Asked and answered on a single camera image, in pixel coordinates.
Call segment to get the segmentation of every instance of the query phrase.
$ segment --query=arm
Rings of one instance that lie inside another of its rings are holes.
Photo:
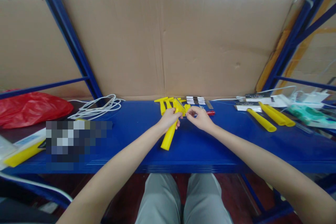
[[[134,173],[147,153],[168,128],[182,116],[166,110],[161,120],[107,162],[80,191],[60,217],[62,223],[97,223],[112,198]]]
[[[198,128],[217,138],[256,174],[276,188],[293,206],[303,223],[335,223],[336,201],[293,166],[267,150],[218,127],[204,109],[191,107],[187,118]]]

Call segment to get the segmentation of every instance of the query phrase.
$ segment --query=red object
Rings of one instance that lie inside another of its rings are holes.
[[[214,110],[210,110],[206,112],[209,116],[214,116],[215,115],[215,111]]]
[[[0,126],[22,128],[71,113],[70,102],[46,93],[32,92],[0,100]]]

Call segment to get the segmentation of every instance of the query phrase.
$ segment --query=hand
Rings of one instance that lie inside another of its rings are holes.
[[[182,113],[181,112],[175,113],[175,108],[171,108],[171,109],[169,108],[163,114],[163,116],[161,117],[157,125],[159,125],[162,128],[163,133],[166,133],[169,127],[172,126],[176,122],[176,120],[178,120],[179,118],[181,119],[183,118]],[[176,129],[179,126],[180,126],[180,120],[177,121]]]
[[[205,109],[200,107],[190,107],[190,109],[188,109],[188,111],[186,112],[186,116],[187,119],[192,122],[197,128],[206,132],[215,125],[208,116]]]

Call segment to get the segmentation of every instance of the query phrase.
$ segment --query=forearm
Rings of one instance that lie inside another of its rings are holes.
[[[208,133],[286,197],[304,223],[329,223],[336,217],[335,201],[293,166],[218,126],[212,127]]]
[[[58,223],[100,223],[112,198],[162,135],[163,129],[155,125],[115,155],[80,191]]]

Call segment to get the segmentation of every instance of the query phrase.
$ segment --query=person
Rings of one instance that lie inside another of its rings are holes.
[[[100,223],[112,198],[122,188],[150,149],[181,113],[167,109],[160,121],[107,162],[76,196],[58,220],[62,223]],[[303,223],[336,223],[336,201],[300,171],[273,155],[215,125],[204,109],[192,106],[187,119],[212,135],[256,174],[276,188],[293,206]],[[192,174],[184,213],[170,174],[150,174],[136,224],[232,223],[221,200],[221,187],[213,174]]]

